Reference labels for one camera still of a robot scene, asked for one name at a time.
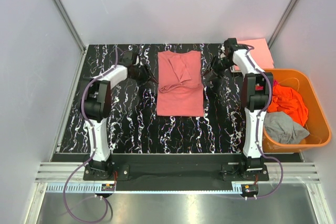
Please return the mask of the salmon red t shirt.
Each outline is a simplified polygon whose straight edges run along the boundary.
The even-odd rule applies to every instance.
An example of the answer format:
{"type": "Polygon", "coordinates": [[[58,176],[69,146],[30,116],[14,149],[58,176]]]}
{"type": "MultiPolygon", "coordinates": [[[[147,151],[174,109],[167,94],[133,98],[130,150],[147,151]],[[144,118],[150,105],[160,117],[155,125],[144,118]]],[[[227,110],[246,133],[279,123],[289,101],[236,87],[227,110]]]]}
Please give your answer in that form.
{"type": "Polygon", "coordinates": [[[195,50],[187,53],[163,51],[157,56],[157,115],[203,117],[201,53],[195,50]]]}

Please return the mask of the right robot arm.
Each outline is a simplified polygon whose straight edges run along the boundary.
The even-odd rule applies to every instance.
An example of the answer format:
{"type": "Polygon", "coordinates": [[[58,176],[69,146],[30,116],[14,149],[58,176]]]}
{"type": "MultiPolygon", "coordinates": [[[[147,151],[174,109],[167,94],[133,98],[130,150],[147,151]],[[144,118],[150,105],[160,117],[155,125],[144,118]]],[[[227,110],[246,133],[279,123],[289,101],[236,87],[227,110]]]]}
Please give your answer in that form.
{"type": "Polygon", "coordinates": [[[231,180],[268,181],[262,139],[264,119],[271,104],[273,74],[256,63],[250,54],[253,49],[251,45],[238,43],[236,38],[226,39],[219,55],[212,58],[202,76],[211,82],[222,78],[230,67],[239,67],[243,75],[240,101],[246,116],[245,142],[240,162],[231,172],[224,170],[223,175],[231,180]]]}

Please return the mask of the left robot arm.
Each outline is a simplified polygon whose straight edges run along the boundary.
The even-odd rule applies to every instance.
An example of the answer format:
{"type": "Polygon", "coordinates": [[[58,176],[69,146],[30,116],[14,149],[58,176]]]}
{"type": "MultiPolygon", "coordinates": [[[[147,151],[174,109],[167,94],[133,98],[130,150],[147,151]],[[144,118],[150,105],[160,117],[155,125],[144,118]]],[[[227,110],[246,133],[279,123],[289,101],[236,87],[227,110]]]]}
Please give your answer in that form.
{"type": "Polygon", "coordinates": [[[157,83],[147,64],[138,52],[126,51],[105,72],[86,79],[80,100],[80,112],[85,121],[90,141],[90,156],[85,165],[85,176],[92,179],[109,179],[116,174],[112,153],[107,140],[107,118],[112,109],[112,88],[126,79],[137,84],[157,83]]]}

